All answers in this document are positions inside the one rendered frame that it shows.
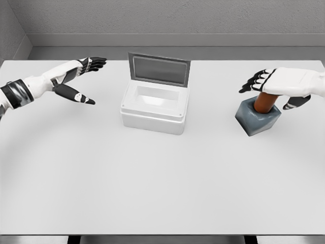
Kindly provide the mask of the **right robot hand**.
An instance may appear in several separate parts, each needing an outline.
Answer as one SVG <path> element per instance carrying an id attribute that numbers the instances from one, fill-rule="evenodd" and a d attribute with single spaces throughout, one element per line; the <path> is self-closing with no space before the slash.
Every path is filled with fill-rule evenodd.
<path id="1" fill-rule="evenodd" d="M 321 72 L 308 69 L 285 68 L 264 69 L 255 73 L 242 85 L 240 93 L 255 90 L 271 95 L 289 96 L 284 110 L 304 105 L 314 94 L 317 75 Z"/>

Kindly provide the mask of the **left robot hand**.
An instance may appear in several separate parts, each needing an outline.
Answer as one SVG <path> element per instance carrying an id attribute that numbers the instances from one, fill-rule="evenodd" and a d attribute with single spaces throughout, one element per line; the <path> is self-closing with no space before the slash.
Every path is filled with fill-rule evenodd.
<path id="1" fill-rule="evenodd" d="M 43 75 L 52 83 L 52 91 L 73 102 L 95 105 L 95 101 L 76 89 L 66 85 L 67 82 L 88 72 L 103 68 L 107 59 L 104 57 L 86 57 L 71 60 L 45 72 Z"/>

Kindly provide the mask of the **grey block with brown handle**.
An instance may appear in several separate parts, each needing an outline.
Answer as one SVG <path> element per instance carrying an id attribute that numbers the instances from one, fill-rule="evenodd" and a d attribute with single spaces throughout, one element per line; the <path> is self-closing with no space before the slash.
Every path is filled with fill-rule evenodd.
<path id="1" fill-rule="evenodd" d="M 248 136 L 270 129 L 281 116 L 281 111 L 274 105 L 278 97 L 261 92 L 241 102 L 235 118 Z"/>

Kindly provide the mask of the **grey hinged box lid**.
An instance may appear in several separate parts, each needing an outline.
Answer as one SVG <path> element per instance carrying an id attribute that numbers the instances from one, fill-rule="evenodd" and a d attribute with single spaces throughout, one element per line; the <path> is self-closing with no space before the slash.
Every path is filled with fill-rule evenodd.
<path id="1" fill-rule="evenodd" d="M 129 52 L 128 62 L 132 80 L 188 87 L 189 60 Z"/>

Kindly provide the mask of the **white box body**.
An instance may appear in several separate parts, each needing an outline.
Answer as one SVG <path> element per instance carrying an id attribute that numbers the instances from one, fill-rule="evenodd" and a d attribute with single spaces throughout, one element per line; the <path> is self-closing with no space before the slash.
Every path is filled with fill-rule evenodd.
<path id="1" fill-rule="evenodd" d="M 126 127 L 181 135 L 189 101 L 189 88 L 130 80 L 121 102 Z"/>

